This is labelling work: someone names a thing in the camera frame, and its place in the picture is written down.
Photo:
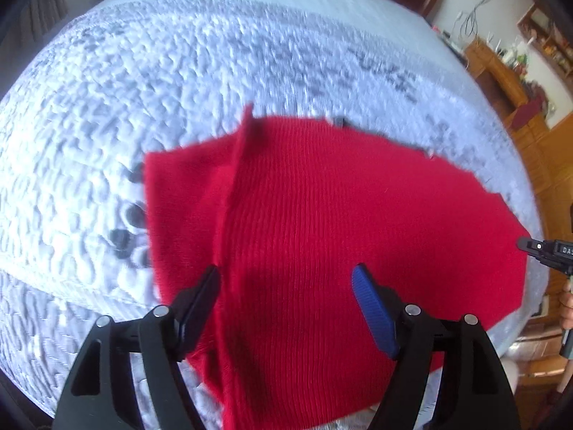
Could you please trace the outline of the right hand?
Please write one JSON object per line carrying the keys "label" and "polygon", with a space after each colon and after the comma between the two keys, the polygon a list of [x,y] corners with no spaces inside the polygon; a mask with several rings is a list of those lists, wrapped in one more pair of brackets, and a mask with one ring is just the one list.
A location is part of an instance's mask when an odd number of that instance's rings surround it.
{"label": "right hand", "polygon": [[573,294],[562,292],[559,297],[559,323],[563,330],[573,328]]}

